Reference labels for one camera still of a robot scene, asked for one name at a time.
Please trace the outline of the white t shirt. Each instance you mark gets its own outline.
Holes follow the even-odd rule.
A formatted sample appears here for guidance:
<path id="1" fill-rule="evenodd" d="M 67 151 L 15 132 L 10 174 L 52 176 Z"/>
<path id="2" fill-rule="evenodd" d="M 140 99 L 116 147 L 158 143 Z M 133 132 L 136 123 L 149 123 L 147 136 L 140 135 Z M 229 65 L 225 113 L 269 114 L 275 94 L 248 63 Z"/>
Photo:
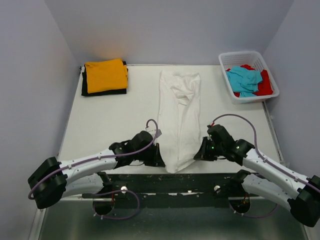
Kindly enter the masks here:
<path id="1" fill-rule="evenodd" d="M 201 78 L 197 72 L 161 71 L 159 77 L 158 143 L 168 173 L 194 162 L 201 146 Z"/>

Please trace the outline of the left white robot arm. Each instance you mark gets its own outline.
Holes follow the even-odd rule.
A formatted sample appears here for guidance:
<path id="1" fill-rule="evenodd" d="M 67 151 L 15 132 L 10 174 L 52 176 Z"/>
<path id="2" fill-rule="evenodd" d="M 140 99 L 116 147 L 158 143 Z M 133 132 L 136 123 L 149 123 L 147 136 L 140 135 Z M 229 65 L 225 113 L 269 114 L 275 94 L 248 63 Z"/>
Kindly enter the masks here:
<path id="1" fill-rule="evenodd" d="M 28 198 L 36 202 L 38 209 L 45 209 L 61 198 L 83 194 L 86 190 L 94 191 L 101 198 L 107 197 L 111 185 L 104 180 L 93 182 L 93 176 L 99 172 L 129 166 L 134 161 L 148 167 L 166 166 L 156 143 L 161 134 L 160 130 L 155 133 L 143 130 L 132 139 L 114 142 L 108 149 L 65 163 L 50 157 L 28 178 Z"/>

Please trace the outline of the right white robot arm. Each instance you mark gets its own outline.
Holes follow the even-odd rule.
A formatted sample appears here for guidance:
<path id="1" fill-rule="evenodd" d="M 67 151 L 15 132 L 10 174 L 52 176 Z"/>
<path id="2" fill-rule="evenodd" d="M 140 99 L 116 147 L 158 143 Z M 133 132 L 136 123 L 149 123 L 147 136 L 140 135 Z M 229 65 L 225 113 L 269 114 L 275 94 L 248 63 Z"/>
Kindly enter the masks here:
<path id="1" fill-rule="evenodd" d="M 303 174 L 275 162 L 250 142 L 234 140 L 220 124 L 208 125 L 196 161 L 216 161 L 224 157 L 252 172 L 240 170 L 230 183 L 230 191 L 241 196 L 257 195 L 287 209 L 301 224 L 314 227 L 320 219 L 320 178 Z"/>

